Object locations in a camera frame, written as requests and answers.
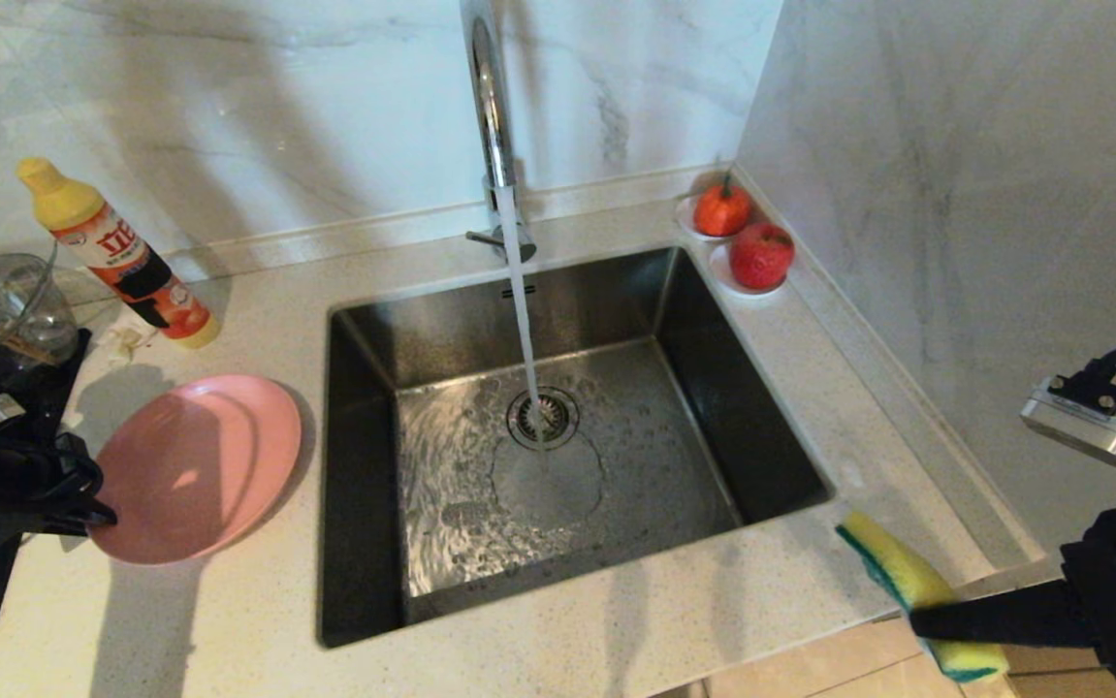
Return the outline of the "orange dish soap bottle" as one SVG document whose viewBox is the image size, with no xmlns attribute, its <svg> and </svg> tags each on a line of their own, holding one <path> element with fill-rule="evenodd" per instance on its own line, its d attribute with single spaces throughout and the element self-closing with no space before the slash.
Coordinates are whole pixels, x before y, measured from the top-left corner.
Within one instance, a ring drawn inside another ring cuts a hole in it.
<svg viewBox="0 0 1116 698">
<path fill-rule="evenodd" d="M 215 315 L 172 271 L 102 191 L 29 156 L 16 176 L 33 200 L 33 218 L 158 334 L 185 348 L 217 340 Z"/>
</svg>

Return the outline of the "clear glass bowl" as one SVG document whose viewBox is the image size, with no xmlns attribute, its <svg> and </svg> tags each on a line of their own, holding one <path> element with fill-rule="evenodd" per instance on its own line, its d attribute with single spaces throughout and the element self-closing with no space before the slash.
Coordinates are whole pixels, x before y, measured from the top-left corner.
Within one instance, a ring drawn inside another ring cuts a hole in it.
<svg viewBox="0 0 1116 698">
<path fill-rule="evenodd" d="M 79 348 L 80 328 L 52 278 L 52 256 L 0 255 L 0 310 L 11 319 L 21 319 L 22 340 L 33 340 L 44 348 L 52 350 L 65 363 Z M 4 346 L 0 350 L 25 366 L 40 365 L 19 357 Z"/>
</svg>

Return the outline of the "yellow fish-shaped sponge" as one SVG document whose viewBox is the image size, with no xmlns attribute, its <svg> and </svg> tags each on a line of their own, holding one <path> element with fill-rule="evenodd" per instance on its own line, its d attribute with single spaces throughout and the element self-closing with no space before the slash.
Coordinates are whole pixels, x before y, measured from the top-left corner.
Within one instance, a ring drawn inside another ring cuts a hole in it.
<svg viewBox="0 0 1116 698">
<path fill-rule="evenodd" d="M 889 593 L 905 614 L 958 601 L 955 590 L 939 570 L 867 514 L 846 513 L 836 530 L 859 554 L 873 582 Z M 920 642 L 940 671 L 956 683 L 974 683 L 1009 671 L 1001 646 L 930 639 Z"/>
</svg>

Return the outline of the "stainless steel sink basin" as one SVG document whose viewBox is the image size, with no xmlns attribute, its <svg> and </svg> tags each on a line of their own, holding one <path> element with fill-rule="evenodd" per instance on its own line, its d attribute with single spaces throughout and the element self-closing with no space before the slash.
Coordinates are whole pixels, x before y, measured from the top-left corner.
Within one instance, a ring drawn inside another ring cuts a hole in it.
<svg viewBox="0 0 1116 698">
<path fill-rule="evenodd" d="M 525 278 L 539 386 L 579 407 L 514 442 L 526 392 L 508 281 L 329 319 L 318 639 L 357 644 L 829 498 L 703 274 L 679 247 Z"/>
</svg>

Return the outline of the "running tap water stream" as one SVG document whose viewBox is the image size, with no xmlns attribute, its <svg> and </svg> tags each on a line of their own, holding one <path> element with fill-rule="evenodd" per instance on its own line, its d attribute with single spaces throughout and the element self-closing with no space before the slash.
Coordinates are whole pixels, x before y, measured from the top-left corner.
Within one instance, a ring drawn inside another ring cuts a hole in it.
<svg viewBox="0 0 1116 698">
<path fill-rule="evenodd" d="M 513 293 L 514 321 L 517 321 L 519 337 L 521 338 L 526 388 L 529 394 L 529 408 L 526 411 L 526 415 L 523 408 L 521 408 L 521 424 L 529 426 L 535 436 L 536 443 L 538 443 L 540 450 L 543 450 L 546 442 L 545 428 L 548 426 L 548 421 L 546 421 L 543 415 L 543 401 L 541 401 L 539 394 L 538 375 L 536 375 L 532 353 L 529 312 L 527 312 L 526 306 L 521 235 L 519 235 L 518 217 L 514 210 L 514 189 L 513 187 L 493 187 L 493 195 L 498 205 L 498 220 L 503 233 L 504 250 L 507 251 L 510 291 Z"/>
</svg>

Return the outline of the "chrome kitchen faucet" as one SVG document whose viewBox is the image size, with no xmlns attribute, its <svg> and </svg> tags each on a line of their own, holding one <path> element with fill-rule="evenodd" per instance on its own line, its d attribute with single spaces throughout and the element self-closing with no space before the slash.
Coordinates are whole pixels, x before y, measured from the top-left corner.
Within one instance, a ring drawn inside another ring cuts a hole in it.
<svg viewBox="0 0 1116 698">
<path fill-rule="evenodd" d="M 491 228 L 485 233 L 469 233 L 473 241 L 489 243 L 496 254 L 507 260 L 501 204 L 513 207 L 509 217 L 518 236 L 519 257 L 531 260 L 536 246 L 526 229 L 519 211 L 514 187 L 519 184 L 514 171 L 514 147 L 510 130 L 504 61 L 500 52 L 498 26 L 491 0 L 459 0 L 464 36 L 470 92 L 477 106 L 479 143 L 484 160 L 484 200 L 490 213 Z"/>
</svg>

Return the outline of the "red apple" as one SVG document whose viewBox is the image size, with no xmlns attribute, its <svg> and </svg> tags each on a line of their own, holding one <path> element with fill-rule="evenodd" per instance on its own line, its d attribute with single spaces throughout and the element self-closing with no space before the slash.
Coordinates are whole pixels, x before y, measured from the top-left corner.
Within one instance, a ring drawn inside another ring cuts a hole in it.
<svg viewBox="0 0 1116 698">
<path fill-rule="evenodd" d="M 729 268 L 739 286 L 772 291 L 786 281 L 793 264 L 792 235 L 778 224 L 747 224 L 730 243 Z"/>
</svg>

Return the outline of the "small white dish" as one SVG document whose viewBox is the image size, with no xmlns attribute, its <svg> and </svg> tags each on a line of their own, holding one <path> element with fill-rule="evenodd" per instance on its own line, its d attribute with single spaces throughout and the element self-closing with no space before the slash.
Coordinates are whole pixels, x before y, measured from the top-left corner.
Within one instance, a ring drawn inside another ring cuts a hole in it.
<svg viewBox="0 0 1116 698">
<path fill-rule="evenodd" d="M 730 243 L 723 243 L 721 247 L 718 247 L 716 250 L 710 255 L 709 265 L 710 270 L 712 270 L 714 277 L 716 278 L 716 283 L 720 283 L 731 296 L 739 298 L 761 298 L 763 296 L 771 295 L 771 293 L 778 291 L 780 287 L 783 286 L 785 283 L 772 291 L 752 291 L 739 286 L 739 283 L 735 283 L 735 279 L 731 277 L 729 268 L 729 251 Z"/>
<path fill-rule="evenodd" d="M 729 238 L 710 238 L 710 236 L 703 236 L 696 233 L 695 227 L 693 224 L 693 212 L 698 202 L 698 198 L 703 194 L 691 195 L 682 199 L 676 207 L 676 221 L 681 229 L 685 230 L 687 235 L 694 235 L 696 238 L 704 239 L 704 241 L 727 241 L 728 239 L 734 238 L 734 236 L 729 236 Z M 756 213 L 756 203 L 752 202 L 752 214 L 749 221 L 752 220 Z"/>
</svg>

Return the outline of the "pink round plate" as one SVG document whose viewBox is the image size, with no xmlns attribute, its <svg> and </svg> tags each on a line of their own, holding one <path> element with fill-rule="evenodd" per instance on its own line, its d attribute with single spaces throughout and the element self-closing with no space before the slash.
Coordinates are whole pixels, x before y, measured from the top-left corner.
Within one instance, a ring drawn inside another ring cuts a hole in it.
<svg viewBox="0 0 1116 698">
<path fill-rule="evenodd" d="M 229 547 L 281 498 L 304 426 L 281 384 L 203 377 L 156 396 L 97 456 L 117 522 L 89 538 L 112 560 L 163 566 Z"/>
</svg>

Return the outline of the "crumpled white tissue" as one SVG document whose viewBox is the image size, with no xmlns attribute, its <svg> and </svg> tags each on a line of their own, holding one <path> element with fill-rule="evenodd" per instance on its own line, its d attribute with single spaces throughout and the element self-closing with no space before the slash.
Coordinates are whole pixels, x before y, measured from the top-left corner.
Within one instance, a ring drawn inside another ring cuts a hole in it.
<svg viewBox="0 0 1116 698">
<path fill-rule="evenodd" d="M 113 326 L 98 340 L 98 352 L 104 354 L 106 366 L 119 369 L 135 362 L 135 355 L 158 335 L 155 329 L 145 329 L 135 324 Z"/>
</svg>

